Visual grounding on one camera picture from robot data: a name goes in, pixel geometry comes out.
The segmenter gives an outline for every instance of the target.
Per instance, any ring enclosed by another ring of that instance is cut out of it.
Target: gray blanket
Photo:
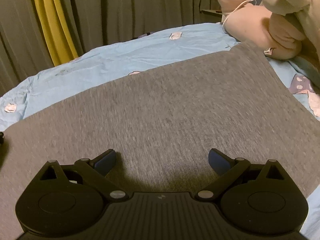
[[[71,164],[108,148],[108,178],[127,191],[196,192],[216,179],[218,148],[253,163],[277,159],[305,196],[320,183],[320,128],[264,55],[241,43],[91,88],[5,131],[0,239],[21,233],[14,206],[49,159]]]

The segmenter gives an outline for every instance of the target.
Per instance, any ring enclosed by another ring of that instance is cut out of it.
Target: bed
[[[172,33],[181,37],[171,40]],[[0,98],[0,130],[25,119],[61,100],[89,88],[129,74],[153,69],[217,51],[228,51],[238,44],[224,33],[220,24],[197,24],[167,29],[123,43],[92,49],[81,57],[39,72],[21,82]],[[268,59],[282,83],[320,121],[320,75],[302,58],[291,61]],[[15,111],[8,112],[8,105]],[[320,187],[308,198],[309,214],[301,232],[309,239],[320,239]]]

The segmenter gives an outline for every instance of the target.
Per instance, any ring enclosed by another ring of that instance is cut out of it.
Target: gray curtain
[[[78,55],[147,32],[200,23],[217,0],[61,0]],[[0,96],[53,67],[33,0],[0,0]]]
[[[33,0],[0,0],[0,95],[53,67]]]

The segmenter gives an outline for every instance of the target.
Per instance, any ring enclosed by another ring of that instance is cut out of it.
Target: curtain
[[[200,0],[61,0],[83,52],[147,32],[200,22]]]
[[[217,0],[0,0],[0,95],[39,71],[147,32],[200,23]]]
[[[44,38],[55,66],[78,57],[60,0],[34,0]]]
[[[0,95],[53,67],[33,0],[0,0]]]

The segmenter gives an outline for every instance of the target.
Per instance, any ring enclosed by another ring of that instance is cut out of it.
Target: plush toy
[[[306,36],[294,15],[274,14],[264,6],[264,0],[263,5],[253,5],[248,0],[218,2],[224,28],[237,40],[252,41],[266,56],[274,59],[293,58],[301,52]]]
[[[307,37],[302,54],[310,59],[320,59],[320,0],[262,0],[273,14],[293,14]]]

